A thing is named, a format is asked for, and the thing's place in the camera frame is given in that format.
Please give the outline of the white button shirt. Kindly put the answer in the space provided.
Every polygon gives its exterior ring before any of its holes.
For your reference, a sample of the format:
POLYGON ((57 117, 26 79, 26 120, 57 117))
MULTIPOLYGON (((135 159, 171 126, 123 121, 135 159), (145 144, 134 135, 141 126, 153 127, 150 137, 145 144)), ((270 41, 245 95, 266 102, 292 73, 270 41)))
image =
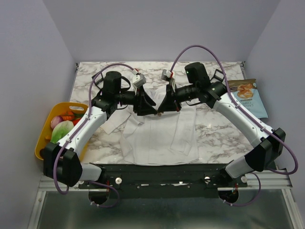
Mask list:
POLYGON ((138 116, 132 106, 116 110, 102 129, 112 133, 125 123, 120 146, 126 162, 137 165, 176 165, 199 159, 195 107, 182 104, 181 111, 138 116))

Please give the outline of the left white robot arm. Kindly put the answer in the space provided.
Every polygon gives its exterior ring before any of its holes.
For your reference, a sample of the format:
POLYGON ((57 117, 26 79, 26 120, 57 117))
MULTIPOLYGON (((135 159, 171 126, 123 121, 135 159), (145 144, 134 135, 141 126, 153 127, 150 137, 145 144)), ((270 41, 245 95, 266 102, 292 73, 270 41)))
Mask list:
POLYGON ((43 150, 43 173, 53 178, 55 185, 63 183, 67 187, 79 181, 89 181, 94 188, 102 188, 106 177, 103 168, 94 164, 81 163, 83 148, 110 116, 118 105, 131 105, 138 116, 157 113, 155 102, 147 95, 143 86, 143 74, 133 70, 134 76, 129 83, 133 90, 122 88, 124 77, 116 71, 106 73, 103 87, 94 98, 89 98, 90 106, 77 125, 57 143, 48 143, 43 150))

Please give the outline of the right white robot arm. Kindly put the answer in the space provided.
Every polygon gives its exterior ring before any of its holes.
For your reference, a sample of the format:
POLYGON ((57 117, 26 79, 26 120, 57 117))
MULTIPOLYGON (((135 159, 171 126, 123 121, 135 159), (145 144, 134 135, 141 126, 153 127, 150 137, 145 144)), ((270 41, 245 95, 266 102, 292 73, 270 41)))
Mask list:
POLYGON ((177 87, 174 74, 163 70, 161 78, 168 81, 166 94, 158 108, 159 113, 180 111, 181 103, 192 99, 199 99, 201 103, 224 115, 247 138, 253 149, 246 155, 233 160, 220 172, 219 181, 225 187, 236 182, 237 177, 251 171, 262 172, 278 158, 283 150, 285 132, 278 128, 274 130, 266 125, 251 112, 240 110, 243 105, 239 103, 232 93, 228 93, 222 82, 211 82, 205 66, 194 62, 185 66, 189 85, 177 87))

